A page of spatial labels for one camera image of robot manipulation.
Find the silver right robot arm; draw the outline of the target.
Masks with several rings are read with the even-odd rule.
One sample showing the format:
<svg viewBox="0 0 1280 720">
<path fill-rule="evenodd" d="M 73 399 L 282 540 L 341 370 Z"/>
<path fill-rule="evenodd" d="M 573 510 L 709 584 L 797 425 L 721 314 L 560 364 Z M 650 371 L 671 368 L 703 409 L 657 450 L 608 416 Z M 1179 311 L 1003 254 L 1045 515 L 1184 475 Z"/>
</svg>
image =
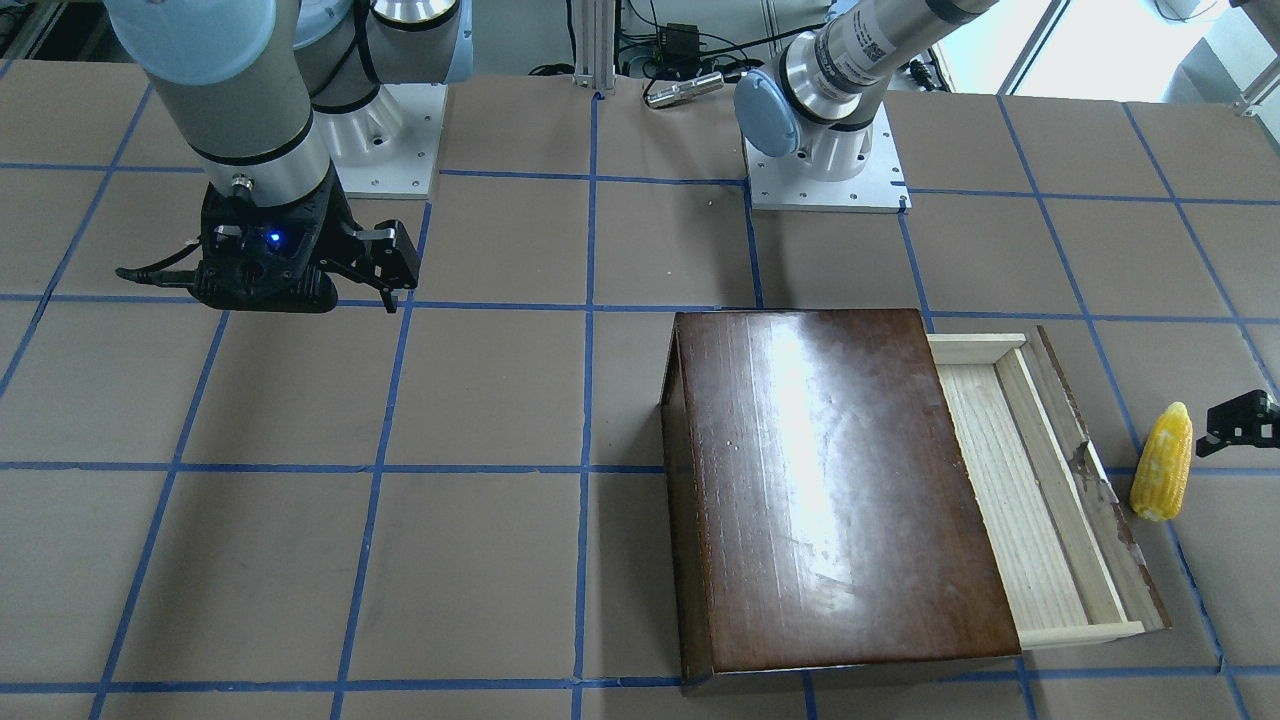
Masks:
<svg viewBox="0 0 1280 720">
<path fill-rule="evenodd" d="M 123 281 L 207 307 L 329 313 L 334 279 L 394 313 L 421 256 L 398 220 L 364 228 L 340 179 L 401 143 L 396 85 L 474 69 L 468 1 L 109 1 L 116 40 L 147 76 L 207 188 L 198 233 Z"/>
</svg>

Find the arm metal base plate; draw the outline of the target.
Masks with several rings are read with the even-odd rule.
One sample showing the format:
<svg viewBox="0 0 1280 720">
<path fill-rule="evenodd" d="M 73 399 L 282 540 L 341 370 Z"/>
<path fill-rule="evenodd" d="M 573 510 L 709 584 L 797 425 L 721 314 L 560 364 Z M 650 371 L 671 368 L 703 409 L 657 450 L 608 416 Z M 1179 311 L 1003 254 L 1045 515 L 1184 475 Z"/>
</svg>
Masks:
<svg viewBox="0 0 1280 720">
<path fill-rule="evenodd" d="M 348 197 L 430 199 L 448 94 L 445 85 L 384 85 L 364 108 L 315 114 Z"/>
<path fill-rule="evenodd" d="M 742 145 L 755 209 L 905 213 L 913 206 L 883 102 L 869 124 L 823 129 L 799 152 L 773 158 Z"/>
</svg>

